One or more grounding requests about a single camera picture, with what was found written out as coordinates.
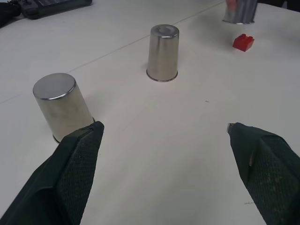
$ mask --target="blurred hand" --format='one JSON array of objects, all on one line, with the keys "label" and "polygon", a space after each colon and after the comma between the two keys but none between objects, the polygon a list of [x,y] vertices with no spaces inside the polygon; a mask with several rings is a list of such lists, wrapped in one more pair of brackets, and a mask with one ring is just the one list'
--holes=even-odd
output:
[{"label": "blurred hand", "polygon": [[230,11],[235,11],[237,7],[237,0],[226,0],[228,9]]}]

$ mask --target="red lego brick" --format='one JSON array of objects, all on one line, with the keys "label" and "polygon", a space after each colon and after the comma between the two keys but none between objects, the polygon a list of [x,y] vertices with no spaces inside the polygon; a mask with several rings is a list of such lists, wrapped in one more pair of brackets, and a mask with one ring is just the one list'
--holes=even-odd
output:
[{"label": "red lego brick", "polygon": [[247,37],[246,34],[242,34],[234,40],[233,47],[243,52],[247,51],[253,45],[253,37]]}]

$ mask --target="white table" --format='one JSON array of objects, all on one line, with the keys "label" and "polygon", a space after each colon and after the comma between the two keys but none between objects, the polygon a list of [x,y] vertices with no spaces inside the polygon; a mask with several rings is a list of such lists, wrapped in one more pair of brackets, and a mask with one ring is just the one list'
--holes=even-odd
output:
[{"label": "white table", "polygon": [[14,22],[0,30],[0,102],[47,74],[69,72],[137,41],[152,26],[176,23],[220,2],[94,0],[89,7]]},{"label": "white table", "polygon": [[[180,65],[172,82],[146,76],[148,37],[70,72],[105,124],[82,225],[265,224],[245,204],[252,200],[226,127],[266,129],[300,154],[300,14],[259,5],[255,24],[237,26],[221,22],[224,11],[221,4],[175,24]],[[241,33],[255,38],[248,52],[231,47]],[[31,90],[0,112],[3,213],[56,144]]]}]

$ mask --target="silver can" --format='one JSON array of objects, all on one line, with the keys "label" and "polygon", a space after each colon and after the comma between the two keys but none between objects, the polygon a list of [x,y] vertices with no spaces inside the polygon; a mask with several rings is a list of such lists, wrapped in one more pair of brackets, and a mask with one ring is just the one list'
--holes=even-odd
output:
[{"label": "silver can", "polygon": [[254,23],[256,8],[257,0],[237,0],[236,9],[227,8],[223,21],[235,24]]},{"label": "silver can", "polygon": [[147,75],[152,80],[167,82],[176,78],[178,47],[177,27],[161,24],[151,29]]},{"label": "silver can", "polygon": [[34,85],[33,95],[57,142],[94,122],[75,78],[69,74],[43,77]]}]

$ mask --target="stainless steel cup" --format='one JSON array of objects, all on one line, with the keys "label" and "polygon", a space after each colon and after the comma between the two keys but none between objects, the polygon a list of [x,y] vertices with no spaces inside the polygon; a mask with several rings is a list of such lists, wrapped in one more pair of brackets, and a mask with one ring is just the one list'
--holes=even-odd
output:
[{"label": "stainless steel cup", "polygon": [[155,81],[167,82],[177,77],[179,30],[172,25],[151,29],[147,75]]},{"label": "stainless steel cup", "polygon": [[33,95],[57,142],[94,122],[76,80],[69,74],[43,77],[34,85]]},{"label": "stainless steel cup", "polygon": [[235,24],[254,23],[257,0],[237,0],[236,10],[227,8],[223,21]]}]

